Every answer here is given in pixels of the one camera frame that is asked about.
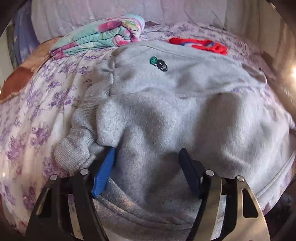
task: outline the floral bed sheet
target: floral bed sheet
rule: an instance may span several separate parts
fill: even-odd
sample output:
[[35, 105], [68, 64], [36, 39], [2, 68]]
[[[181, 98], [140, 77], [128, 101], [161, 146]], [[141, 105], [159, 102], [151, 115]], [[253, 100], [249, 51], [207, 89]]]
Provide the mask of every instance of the floral bed sheet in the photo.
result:
[[[193, 23], [153, 26], [143, 30], [140, 40], [167, 41], [171, 37], [217, 41], [228, 48], [229, 56], [234, 60], [262, 68], [269, 78], [275, 78], [255, 45], [214, 27]], [[23, 234], [50, 175], [70, 175], [57, 165], [53, 150], [70, 132], [72, 114], [96, 78], [95, 65], [109, 58], [113, 49], [89, 50], [68, 58], [51, 59], [19, 96], [0, 105], [0, 194], [13, 215], [16, 229]], [[268, 85], [264, 89], [250, 88], [247, 91], [278, 104]], [[286, 171], [278, 185], [280, 188], [262, 207], [264, 212], [276, 204], [294, 174], [293, 167]]]

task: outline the blue gripper pad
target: blue gripper pad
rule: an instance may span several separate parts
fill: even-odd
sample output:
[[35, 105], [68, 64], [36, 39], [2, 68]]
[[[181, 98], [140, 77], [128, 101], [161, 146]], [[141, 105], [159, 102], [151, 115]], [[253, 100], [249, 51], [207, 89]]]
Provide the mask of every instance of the blue gripper pad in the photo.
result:
[[110, 148], [104, 162], [102, 163], [100, 170], [94, 177], [94, 187], [92, 190], [92, 195], [97, 198], [104, 190], [111, 174], [113, 165], [115, 161], [115, 148]]

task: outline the teal and pink blanket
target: teal and pink blanket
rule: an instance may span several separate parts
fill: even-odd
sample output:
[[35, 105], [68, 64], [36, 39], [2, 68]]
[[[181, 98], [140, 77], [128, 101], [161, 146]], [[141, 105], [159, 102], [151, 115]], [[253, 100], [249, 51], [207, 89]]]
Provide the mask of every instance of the teal and pink blanket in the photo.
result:
[[134, 14], [95, 21], [62, 37], [52, 46], [50, 55], [60, 59], [84, 50], [137, 42], [144, 27], [144, 19]]

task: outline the gray sweatshirt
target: gray sweatshirt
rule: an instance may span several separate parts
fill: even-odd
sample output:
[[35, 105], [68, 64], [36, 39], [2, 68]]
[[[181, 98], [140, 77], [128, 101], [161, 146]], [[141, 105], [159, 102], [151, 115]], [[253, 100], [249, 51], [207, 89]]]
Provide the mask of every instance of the gray sweatshirt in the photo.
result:
[[101, 158], [105, 146], [116, 147], [95, 206], [103, 225], [125, 238], [186, 239], [200, 200], [178, 164], [181, 148], [222, 177], [244, 176], [254, 193], [290, 155], [282, 145], [291, 116], [253, 90], [264, 89], [263, 72], [227, 56], [139, 42], [114, 50], [95, 74], [55, 158], [76, 172]]

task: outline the red garment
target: red garment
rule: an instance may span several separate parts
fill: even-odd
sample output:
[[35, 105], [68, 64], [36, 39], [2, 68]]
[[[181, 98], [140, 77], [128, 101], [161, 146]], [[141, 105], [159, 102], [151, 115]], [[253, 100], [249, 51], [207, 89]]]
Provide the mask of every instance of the red garment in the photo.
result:
[[190, 46], [192, 48], [211, 51], [211, 52], [219, 53], [223, 55], [227, 55], [228, 53], [227, 47], [209, 39], [198, 40], [198, 39], [171, 38], [169, 39], [169, 42], [171, 44]]

